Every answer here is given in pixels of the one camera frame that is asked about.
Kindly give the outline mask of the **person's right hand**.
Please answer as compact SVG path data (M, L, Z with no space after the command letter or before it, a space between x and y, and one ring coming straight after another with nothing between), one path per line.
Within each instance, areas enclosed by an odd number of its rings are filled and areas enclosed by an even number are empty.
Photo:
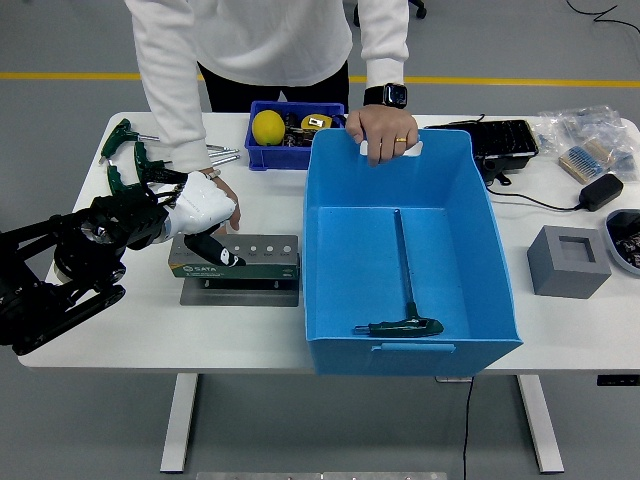
M216 173L214 169L210 169L206 175L217 185L219 189L225 192L226 196L231 199L235 208L232 215L228 219L228 225L233 231L240 230L241 209L239 198L235 191Z

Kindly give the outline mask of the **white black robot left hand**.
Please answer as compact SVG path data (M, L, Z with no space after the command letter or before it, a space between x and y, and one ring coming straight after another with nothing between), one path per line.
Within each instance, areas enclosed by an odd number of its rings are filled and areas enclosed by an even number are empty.
M182 234L184 244L211 264L227 267L246 265L244 259L231 253L211 236L219 224L231 218L236 202L207 175L189 173L175 205L165 205L164 208L168 216L156 242Z

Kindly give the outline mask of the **person's left hand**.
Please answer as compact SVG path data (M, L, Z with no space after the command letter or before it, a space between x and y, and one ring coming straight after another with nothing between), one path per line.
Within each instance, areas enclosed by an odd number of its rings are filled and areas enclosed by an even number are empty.
M418 143L415 118L405 110L384 105L366 105L351 112L345 129L356 144L367 141L371 167L402 156Z

